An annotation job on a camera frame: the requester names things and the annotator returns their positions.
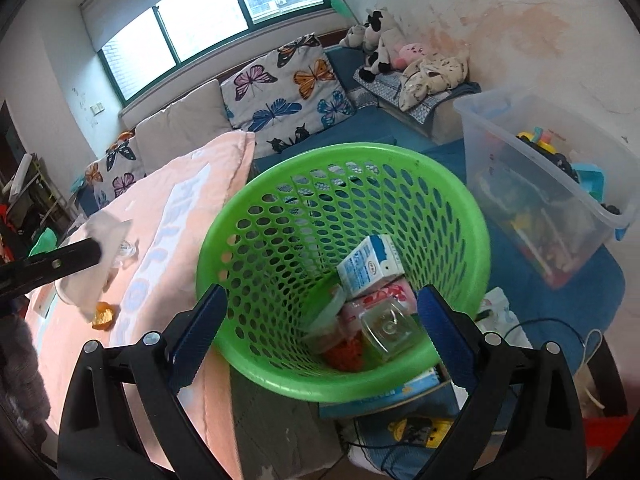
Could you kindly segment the right butterfly pillow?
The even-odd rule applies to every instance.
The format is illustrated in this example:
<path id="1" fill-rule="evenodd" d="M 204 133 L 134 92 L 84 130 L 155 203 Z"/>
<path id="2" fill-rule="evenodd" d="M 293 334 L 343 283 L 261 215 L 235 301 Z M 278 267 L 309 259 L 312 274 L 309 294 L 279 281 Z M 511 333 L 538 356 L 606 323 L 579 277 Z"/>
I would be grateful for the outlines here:
<path id="1" fill-rule="evenodd" d="M 280 154 L 355 114 L 315 34 L 268 52 L 220 88 L 232 127 L 254 134 L 257 158 Z"/>

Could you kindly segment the butterfly pillow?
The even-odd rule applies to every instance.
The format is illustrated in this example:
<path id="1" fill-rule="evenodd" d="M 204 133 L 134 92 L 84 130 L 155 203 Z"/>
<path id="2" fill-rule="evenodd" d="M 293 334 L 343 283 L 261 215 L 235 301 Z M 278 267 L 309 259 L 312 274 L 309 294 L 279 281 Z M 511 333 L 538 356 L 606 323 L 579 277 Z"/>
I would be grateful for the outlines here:
<path id="1" fill-rule="evenodd" d="M 268 52 L 220 88 L 232 127 L 254 134 L 257 158 L 280 154 L 355 114 L 315 34 Z"/>
<path id="2" fill-rule="evenodd" d="M 136 136 L 125 131 L 86 168 L 84 182 L 96 206 L 102 209 L 145 176 Z"/>

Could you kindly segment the clear plastic cup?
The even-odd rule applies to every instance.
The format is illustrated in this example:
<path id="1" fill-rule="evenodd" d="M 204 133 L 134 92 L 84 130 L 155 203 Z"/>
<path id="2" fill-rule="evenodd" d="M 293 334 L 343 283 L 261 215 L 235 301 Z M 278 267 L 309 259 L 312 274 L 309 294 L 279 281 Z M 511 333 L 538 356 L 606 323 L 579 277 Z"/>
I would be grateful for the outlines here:
<path id="1" fill-rule="evenodd" d="M 113 266 L 116 269 L 127 269 L 138 258 L 138 242 L 130 242 L 123 240 L 119 245 L 117 254 L 114 259 Z"/>

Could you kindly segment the clothes rack with clothes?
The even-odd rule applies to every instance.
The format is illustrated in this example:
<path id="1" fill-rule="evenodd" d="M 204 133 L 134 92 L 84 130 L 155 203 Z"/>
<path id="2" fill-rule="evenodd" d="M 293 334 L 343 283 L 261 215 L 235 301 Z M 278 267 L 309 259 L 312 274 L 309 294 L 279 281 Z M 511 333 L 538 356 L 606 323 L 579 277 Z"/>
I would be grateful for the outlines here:
<path id="1" fill-rule="evenodd" d="M 45 229 L 57 240 L 70 227 L 67 200 L 49 178 L 43 160 L 28 154 L 1 185 L 1 247 L 9 261 L 26 257 Z"/>

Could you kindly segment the pink strawberry snack bag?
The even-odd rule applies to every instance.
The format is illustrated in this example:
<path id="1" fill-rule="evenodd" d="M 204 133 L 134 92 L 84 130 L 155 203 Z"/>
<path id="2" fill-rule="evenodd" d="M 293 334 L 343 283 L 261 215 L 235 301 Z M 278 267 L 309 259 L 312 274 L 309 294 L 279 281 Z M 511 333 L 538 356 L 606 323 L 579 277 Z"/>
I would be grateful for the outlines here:
<path id="1" fill-rule="evenodd" d="M 387 299 L 396 300 L 409 314 L 416 313 L 416 295 L 405 278 L 398 278 L 370 294 L 344 303 L 338 317 L 346 333 L 358 333 L 361 330 L 360 316 Z"/>

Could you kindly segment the white blue milk carton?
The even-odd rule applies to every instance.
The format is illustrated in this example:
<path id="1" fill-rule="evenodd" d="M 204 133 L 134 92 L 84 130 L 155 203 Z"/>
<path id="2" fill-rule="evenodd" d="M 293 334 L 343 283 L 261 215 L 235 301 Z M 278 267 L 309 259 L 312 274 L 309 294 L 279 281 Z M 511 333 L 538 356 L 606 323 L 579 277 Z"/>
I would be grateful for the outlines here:
<path id="1" fill-rule="evenodd" d="M 370 294 L 405 274 L 398 250 L 388 234 L 366 236 L 336 270 L 348 299 Z"/>

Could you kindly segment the clear plastic lid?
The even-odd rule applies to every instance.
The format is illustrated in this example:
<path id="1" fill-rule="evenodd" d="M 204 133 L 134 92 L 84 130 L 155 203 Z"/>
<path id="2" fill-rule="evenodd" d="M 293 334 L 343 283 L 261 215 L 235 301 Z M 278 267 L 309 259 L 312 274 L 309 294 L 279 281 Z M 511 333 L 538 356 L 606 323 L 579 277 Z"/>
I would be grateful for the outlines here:
<path id="1" fill-rule="evenodd" d="M 337 346 L 344 338 L 340 311 L 346 301 L 346 292 L 340 284 L 328 289 L 329 300 L 303 326 L 302 341 L 312 354 L 322 354 Z"/>

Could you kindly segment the clear plastic storage box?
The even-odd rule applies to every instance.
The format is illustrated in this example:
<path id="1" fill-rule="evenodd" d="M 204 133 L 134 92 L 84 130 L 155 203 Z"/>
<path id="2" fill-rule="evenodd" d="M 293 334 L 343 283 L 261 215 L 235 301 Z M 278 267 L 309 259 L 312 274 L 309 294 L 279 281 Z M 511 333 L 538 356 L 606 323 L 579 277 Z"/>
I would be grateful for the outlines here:
<path id="1" fill-rule="evenodd" d="M 553 288 L 639 217 L 639 159 L 598 125 L 534 89 L 454 100 L 466 185 Z"/>

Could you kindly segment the cow plush toy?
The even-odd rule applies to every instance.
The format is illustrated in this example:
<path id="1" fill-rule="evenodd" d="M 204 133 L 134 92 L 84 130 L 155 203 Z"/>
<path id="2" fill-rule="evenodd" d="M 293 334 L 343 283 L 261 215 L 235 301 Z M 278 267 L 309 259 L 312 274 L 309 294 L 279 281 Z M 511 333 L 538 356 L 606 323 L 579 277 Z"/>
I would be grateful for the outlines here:
<path id="1" fill-rule="evenodd" d="M 373 82 L 379 74 L 404 70 L 408 62 L 401 56 L 401 49 L 406 44 L 404 33 L 386 8 L 368 10 L 366 21 L 352 26 L 340 41 L 341 47 L 361 49 L 366 54 L 366 64 L 358 74 L 367 82 Z"/>

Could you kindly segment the wall socket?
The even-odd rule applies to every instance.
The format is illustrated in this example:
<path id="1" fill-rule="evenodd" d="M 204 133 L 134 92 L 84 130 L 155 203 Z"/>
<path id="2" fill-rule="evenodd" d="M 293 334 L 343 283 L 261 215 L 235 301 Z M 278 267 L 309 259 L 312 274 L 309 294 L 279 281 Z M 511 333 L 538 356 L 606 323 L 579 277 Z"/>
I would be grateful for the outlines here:
<path id="1" fill-rule="evenodd" d="M 90 110 L 92 111 L 93 115 L 99 115 L 104 111 L 104 106 L 102 103 L 96 103 L 90 106 Z"/>

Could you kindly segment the window with green frame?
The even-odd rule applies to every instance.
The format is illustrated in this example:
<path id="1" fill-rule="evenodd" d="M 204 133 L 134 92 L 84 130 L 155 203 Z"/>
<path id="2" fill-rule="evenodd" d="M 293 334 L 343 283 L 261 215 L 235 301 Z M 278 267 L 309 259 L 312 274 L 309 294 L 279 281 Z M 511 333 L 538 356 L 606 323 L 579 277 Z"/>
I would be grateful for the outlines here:
<path id="1" fill-rule="evenodd" d="M 119 101 L 265 24 L 329 0 L 85 0 L 80 13 Z"/>

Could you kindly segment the orange snack bag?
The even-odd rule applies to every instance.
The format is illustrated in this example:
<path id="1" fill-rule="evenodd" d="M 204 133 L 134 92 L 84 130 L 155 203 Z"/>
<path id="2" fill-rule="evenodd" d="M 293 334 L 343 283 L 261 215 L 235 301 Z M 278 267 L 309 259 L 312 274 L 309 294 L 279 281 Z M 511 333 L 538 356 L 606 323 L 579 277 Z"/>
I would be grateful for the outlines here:
<path id="1" fill-rule="evenodd" d="M 326 352 L 322 359 L 334 370 L 346 373 L 357 373 L 364 367 L 362 333 L 343 339 Z"/>

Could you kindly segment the green plastic basket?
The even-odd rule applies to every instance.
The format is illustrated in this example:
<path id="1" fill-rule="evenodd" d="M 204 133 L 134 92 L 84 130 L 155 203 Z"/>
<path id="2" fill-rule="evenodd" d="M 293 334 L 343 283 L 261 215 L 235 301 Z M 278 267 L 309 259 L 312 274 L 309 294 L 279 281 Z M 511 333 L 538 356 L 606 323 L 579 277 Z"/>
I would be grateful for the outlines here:
<path id="1" fill-rule="evenodd" d="M 293 399 L 343 403 L 390 391 L 439 357 L 420 333 L 404 351 L 328 364 L 309 327 L 334 290 L 356 299 L 402 278 L 473 314 L 489 270 L 485 218 L 457 176 L 406 148 L 347 143 L 280 162 L 237 192 L 204 238 L 196 289 L 226 292 L 214 343 L 237 372 Z"/>

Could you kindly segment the red stool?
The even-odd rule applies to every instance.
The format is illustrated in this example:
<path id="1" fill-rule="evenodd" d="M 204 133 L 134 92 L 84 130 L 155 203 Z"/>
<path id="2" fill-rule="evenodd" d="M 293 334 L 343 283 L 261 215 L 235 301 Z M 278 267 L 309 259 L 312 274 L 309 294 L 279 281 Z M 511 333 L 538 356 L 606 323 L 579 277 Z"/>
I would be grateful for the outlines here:
<path id="1" fill-rule="evenodd" d="M 611 417 L 585 417 L 585 445 L 587 449 L 587 477 L 591 477 L 604 460 L 611 455 L 632 423 L 630 415 Z"/>

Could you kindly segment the white paper cup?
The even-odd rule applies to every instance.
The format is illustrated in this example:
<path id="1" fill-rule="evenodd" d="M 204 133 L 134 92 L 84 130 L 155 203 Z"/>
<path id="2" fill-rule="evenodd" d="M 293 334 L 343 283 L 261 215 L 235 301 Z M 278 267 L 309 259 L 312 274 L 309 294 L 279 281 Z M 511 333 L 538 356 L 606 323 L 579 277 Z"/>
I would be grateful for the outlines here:
<path id="1" fill-rule="evenodd" d="M 100 210 L 76 232 L 79 236 L 76 244 L 83 240 L 92 240 L 98 244 L 98 262 L 60 278 L 55 282 L 55 288 L 61 300 L 75 306 L 87 322 L 93 320 L 108 274 L 131 225 L 131 220 L 120 220 L 106 210 Z"/>

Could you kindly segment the orange peel piece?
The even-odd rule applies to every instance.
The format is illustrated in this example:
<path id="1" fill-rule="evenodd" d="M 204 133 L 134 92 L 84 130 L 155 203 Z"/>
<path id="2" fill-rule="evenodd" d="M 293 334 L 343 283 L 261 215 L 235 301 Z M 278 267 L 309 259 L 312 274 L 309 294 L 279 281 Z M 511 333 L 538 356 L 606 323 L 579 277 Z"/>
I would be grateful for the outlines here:
<path id="1" fill-rule="evenodd" d="M 94 330 L 110 330 L 116 322 L 118 312 L 119 306 L 117 304 L 109 304 L 105 301 L 98 302 L 94 309 L 92 328 Z"/>

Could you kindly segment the left butterfly pillow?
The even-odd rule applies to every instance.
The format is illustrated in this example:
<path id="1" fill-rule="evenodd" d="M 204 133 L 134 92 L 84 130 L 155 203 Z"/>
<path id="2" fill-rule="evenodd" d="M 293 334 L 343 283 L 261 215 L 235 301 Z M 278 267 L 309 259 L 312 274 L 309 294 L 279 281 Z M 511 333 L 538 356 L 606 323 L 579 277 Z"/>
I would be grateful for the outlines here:
<path id="1" fill-rule="evenodd" d="M 96 206 L 102 209 L 145 176 L 136 136 L 125 131 L 86 168 L 84 182 Z"/>

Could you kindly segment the pink plush toy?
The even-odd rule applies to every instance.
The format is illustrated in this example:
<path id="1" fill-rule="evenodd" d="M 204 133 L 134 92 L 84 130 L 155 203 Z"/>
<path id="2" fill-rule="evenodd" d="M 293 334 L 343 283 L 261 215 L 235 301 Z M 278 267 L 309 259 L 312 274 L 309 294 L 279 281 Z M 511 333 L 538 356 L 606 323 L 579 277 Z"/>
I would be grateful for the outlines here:
<path id="1" fill-rule="evenodd" d="M 392 66 L 394 70 L 405 70 L 412 62 L 433 53 L 427 44 L 413 42 L 412 44 L 398 44 L 394 47 Z"/>

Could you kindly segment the grey pillow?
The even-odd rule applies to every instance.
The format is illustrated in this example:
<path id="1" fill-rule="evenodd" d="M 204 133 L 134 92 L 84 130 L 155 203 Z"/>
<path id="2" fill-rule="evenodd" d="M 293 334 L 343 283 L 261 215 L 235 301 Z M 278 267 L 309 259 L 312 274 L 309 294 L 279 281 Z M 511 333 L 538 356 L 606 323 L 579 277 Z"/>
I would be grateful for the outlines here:
<path id="1" fill-rule="evenodd" d="M 220 84 L 212 79 L 140 122 L 134 138 L 145 170 L 153 172 L 231 130 Z"/>

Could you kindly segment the green cushion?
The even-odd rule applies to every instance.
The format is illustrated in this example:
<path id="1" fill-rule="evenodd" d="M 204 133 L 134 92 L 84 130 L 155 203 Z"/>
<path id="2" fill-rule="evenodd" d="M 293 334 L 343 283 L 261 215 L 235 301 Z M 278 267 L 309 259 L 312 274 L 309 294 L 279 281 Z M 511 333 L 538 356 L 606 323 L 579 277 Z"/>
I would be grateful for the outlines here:
<path id="1" fill-rule="evenodd" d="M 52 252 L 58 246 L 58 238 L 53 230 L 45 228 L 36 240 L 35 245 L 29 252 L 29 255 L 35 256 L 44 254 L 45 252 Z"/>

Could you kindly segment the spotted cream cloth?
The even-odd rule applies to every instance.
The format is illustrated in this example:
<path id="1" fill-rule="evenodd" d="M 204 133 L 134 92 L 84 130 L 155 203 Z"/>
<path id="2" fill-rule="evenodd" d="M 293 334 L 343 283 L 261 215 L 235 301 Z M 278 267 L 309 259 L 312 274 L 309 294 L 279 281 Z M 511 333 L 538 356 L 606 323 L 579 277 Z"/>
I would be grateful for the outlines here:
<path id="1" fill-rule="evenodd" d="M 467 55 L 425 55 L 412 62 L 400 75 L 402 89 L 399 109 L 404 112 L 427 96 L 456 88 L 468 76 Z"/>

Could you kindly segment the yellow black device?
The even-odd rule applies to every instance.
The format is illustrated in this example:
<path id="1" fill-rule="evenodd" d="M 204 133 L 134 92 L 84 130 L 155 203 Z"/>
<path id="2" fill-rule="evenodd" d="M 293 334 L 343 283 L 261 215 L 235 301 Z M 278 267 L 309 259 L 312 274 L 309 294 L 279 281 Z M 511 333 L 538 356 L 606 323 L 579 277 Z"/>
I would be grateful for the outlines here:
<path id="1" fill-rule="evenodd" d="M 451 418 L 414 415 L 391 422 L 387 429 L 396 442 L 419 448 L 438 448 L 453 424 Z"/>

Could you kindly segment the clear plastic bottle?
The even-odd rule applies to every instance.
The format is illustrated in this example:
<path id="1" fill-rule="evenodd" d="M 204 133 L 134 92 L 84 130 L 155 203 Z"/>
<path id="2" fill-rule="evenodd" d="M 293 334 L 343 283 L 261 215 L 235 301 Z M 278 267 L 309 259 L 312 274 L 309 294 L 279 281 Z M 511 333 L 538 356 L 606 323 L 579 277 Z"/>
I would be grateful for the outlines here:
<path id="1" fill-rule="evenodd" d="M 420 336 L 420 327 L 414 318 L 393 298 L 365 310 L 359 321 L 367 352 L 380 363 L 400 356 L 414 346 Z"/>

